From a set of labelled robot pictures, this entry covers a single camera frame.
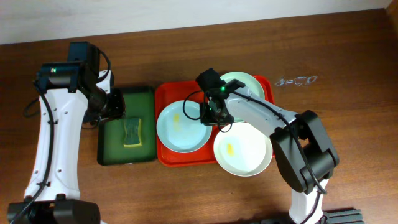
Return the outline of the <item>yellow green sponge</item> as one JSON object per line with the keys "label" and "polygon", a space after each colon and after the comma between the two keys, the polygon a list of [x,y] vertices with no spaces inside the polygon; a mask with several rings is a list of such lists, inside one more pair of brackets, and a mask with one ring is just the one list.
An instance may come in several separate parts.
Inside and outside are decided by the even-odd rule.
{"label": "yellow green sponge", "polygon": [[141,123],[140,118],[129,118],[124,120],[124,147],[142,146]]}

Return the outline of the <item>light blue plate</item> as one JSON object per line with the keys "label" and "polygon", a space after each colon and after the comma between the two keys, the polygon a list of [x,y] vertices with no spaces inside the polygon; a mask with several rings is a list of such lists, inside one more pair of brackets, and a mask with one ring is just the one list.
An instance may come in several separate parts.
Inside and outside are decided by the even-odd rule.
{"label": "light blue plate", "polygon": [[157,118],[156,131],[161,143],[173,152],[190,153],[200,149],[209,140],[211,126],[201,124],[199,104],[193,101],[176,101],[166,106]]}

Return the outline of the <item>white plate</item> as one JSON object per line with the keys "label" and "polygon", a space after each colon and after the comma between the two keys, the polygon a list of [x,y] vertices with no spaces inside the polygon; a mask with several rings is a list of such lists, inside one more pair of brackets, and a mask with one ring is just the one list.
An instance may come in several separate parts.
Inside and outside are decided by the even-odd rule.
{"label": "white plate", "polygon": [[226,172],[239,177],[260,174],[267,169],[273,155],[269,137],[248,123],[224,127],[215,137],[213,152]]}

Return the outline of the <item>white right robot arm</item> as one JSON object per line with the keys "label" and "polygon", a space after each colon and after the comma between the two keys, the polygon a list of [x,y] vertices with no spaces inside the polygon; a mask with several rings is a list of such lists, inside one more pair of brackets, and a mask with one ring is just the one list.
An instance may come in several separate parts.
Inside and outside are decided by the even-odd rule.
{"label": "white right robot arm", "polygon": [[340,159],[318,115],[283,110],[236,79],[196,83],[208,100],[201,104],[203,124],[231,124],[238,117],[271,140],[279,172],[292,189],[290,222],[325,223],[325,187]]}

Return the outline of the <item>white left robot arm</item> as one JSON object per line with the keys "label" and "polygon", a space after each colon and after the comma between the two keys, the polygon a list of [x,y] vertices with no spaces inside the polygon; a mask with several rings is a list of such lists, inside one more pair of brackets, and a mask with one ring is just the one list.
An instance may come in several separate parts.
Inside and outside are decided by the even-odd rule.
{"label": "white left robot arm", "polygon": [[71,42],[67,60],[42,65],[34,80],[40,132],[23,202],[10,203],[9,223],[102,223],[99,206],[80,200],[78,151],[82,126],[121,119],[125,104],[114,88],[106,54],[89,42]]}

